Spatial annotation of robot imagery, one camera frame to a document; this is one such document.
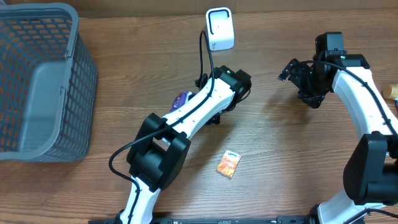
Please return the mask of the red purple pouch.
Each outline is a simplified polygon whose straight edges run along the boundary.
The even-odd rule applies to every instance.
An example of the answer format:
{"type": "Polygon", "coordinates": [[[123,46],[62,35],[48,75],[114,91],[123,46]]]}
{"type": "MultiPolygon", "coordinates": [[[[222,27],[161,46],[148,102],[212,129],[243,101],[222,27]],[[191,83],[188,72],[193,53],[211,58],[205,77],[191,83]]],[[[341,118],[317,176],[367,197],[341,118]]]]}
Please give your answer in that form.
{"type": "Polygon", "coordinates": [[[172,103],[172,107],[170,109],[170,113],[178,110],[181,108],[183,105],[185,105],[189,100],[191,100],[196,93],[192,91],[183,91],[181,92],[175,99],[174,102],[172,103]]]}

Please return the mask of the small orange juice carton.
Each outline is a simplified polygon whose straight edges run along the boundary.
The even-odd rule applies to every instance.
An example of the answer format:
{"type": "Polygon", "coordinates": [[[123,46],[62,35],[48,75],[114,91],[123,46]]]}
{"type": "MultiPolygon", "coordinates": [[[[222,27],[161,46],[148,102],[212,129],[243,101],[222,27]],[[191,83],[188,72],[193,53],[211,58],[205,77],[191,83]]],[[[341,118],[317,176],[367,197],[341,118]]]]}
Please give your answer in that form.
{"type": "Polygon", "coordinates": [[[235,173],[235,170],[239,164],[240,159],[241,159],[240,154],[227,150],[224,152],[216,168],[216,171],[219,174],[224,175],[231,179],[235,173]]]}

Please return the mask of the white tube gold cap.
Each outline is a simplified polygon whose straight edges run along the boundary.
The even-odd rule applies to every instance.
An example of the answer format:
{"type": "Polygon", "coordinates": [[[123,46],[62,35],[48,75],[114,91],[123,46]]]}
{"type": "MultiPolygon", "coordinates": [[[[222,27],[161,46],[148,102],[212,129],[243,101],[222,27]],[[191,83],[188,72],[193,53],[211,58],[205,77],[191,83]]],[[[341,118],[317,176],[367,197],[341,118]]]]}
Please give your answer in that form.
{"type": "Polygon", "coordinates": [[[388,84],[382,90],[382,95],[386,99],[398,100],[398,84],[388,84]]]}

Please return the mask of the grey plastic basket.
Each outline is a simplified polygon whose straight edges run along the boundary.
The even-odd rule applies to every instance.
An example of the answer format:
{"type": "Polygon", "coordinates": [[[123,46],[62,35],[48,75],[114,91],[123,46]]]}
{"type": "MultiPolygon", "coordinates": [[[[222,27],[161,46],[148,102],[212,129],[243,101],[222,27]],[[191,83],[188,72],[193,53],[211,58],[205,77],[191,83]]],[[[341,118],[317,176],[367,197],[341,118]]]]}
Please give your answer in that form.
{"type": "Polygon", "coordinates": [[[97,67],[65,3],[1,6],[1,159],[70,162],[89,150],[97,67]]]}

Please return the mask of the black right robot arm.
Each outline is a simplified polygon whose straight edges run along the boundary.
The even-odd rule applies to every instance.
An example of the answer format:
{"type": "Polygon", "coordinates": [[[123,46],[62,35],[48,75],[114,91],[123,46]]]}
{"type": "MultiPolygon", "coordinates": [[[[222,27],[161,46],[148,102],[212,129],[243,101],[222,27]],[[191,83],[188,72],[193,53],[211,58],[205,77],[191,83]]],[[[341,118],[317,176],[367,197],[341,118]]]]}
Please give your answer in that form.
{"type": "Polygon", "coordinates": [[[397,118],[378,92],[363,55],[348,54],[341,32],[326,32],[315,39],[312,60],[293,58],[279,80],[291,81],[298,98],[316,109],[327,93],[335,93],[346,107],[359,142],[343,171],[343,189],[294,223],[364,223],[372,212],[397,204],[397,118]]]}

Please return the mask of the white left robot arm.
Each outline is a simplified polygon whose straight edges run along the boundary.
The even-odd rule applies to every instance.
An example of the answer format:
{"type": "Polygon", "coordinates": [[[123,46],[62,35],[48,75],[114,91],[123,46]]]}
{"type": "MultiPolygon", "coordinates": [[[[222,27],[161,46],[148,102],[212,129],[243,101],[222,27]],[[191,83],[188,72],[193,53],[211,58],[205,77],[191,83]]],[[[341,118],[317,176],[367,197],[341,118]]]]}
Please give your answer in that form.
{"type": "Polygon", "coordinates": [[[150,114],[136,139],[125,146],[130,165],[125,179],[132,187],[126,208],[111,223],[150,223],[157,197],[179,175],[192,137],[206,124],[218,123],[250,89],[250,75],[223,65],[184,105],[163,117],[150,114]]]}

